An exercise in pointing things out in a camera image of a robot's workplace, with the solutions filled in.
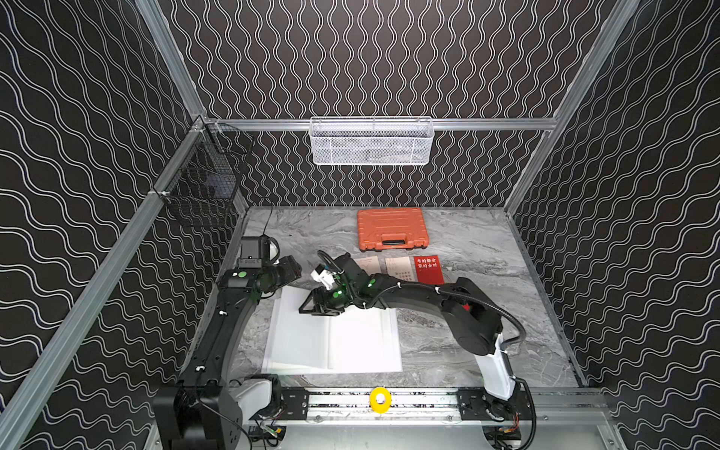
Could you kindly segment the white photo album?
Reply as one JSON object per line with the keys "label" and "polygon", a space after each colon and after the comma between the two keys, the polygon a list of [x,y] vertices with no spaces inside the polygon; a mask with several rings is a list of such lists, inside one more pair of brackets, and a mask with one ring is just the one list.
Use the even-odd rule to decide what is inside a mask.
{"label": "white photo album", "polygon": [[277,375],[401,372],[393,309],[348,307],[337,317],[302,315],[308,290],[285,287],[275,301],[262,371]]}

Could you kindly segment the beige card small red text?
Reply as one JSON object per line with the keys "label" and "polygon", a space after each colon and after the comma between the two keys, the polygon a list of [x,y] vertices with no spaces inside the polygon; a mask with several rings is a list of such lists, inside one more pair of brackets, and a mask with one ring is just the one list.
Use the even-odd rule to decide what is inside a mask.
{"label": "beige card small red text", "polygon": [[410,257],[386,258],[386,273],[402,281],[417,281],[414,263]]}

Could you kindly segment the orange plastic tool case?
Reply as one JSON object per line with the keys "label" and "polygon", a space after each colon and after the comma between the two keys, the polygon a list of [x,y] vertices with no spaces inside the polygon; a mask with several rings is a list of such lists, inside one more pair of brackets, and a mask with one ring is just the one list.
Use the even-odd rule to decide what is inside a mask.
{"label": "orange plastic tool case", "polygon": [[426,249],[431,240],[421,208],[381,208],[357,212],[360,251]]}

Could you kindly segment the yellow tape roll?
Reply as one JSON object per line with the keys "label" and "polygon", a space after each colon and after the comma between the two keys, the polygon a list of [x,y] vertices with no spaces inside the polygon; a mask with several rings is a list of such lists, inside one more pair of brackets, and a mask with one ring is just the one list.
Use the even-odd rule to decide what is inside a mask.
{"label": "yellow tape roll", "polygon": [[384,387],[374,388],[369,395],[369,406],[376,414],[386,414],[392,407],[392,394]]}

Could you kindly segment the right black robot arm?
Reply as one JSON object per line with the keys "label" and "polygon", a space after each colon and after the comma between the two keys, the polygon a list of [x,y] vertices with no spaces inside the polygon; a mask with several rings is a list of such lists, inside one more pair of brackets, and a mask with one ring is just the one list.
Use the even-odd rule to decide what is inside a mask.
{"label": "right black robot arm", "polygon": [[310,292],[298,312],[337,317],[349,307],[408,309],[445,320],[453,338],[473,354],[483,386],[495,401],[508,402],[519,379],[509,363],[508,347],[522,343],[527,332],[509,311],[498,306],[466,277],[442,285],[408,281],[384,273],[368,273],[345,253],[335,259],[318,252],[322,263],[311,273],[320,286]]}

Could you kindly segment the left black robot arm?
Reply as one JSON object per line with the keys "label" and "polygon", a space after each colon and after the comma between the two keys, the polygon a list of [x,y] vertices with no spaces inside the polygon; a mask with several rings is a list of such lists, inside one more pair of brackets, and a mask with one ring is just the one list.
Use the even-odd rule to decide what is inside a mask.
{"label": "left black robot arm", "polygon": [[232,385],[232,360],[245,327],[265,294],[301,278],[292,256],[278,261],[241,260],[217,283],[213,317],[173,384],[159,388],[153,409],[163,449],[234,449],[243,425],[282,408],[276,376],[260,375]]}

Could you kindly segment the beige card gold characters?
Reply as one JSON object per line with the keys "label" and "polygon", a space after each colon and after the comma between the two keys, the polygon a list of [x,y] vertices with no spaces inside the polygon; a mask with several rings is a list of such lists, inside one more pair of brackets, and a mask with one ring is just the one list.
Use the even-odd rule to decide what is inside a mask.
{"label": "beige card gold characters", "polygon": [[370,276],[382,272],[380,261],[377,256],[361,258],[356,260],[357,265]]}

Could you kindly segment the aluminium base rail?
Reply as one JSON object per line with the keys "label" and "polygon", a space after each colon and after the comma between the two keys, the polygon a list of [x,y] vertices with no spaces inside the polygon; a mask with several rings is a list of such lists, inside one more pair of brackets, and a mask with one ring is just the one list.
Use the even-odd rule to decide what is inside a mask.
{"label": "aluminium base rail", "polygon": [[246,420],[278,425],[596,425],[609,420],[604,396],[592,388],[521,390],[513,406],[492,406],[479,387],[284,388],[271,415]]}

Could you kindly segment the red card top row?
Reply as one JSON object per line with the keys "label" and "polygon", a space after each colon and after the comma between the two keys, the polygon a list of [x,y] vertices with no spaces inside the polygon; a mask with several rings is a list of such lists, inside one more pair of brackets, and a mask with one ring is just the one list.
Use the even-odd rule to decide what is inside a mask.
{"label": "red card top row", "polygon": [[444,284],[441,261],[437,255],[415,256],[414,268],[418,282],[430,285]]}

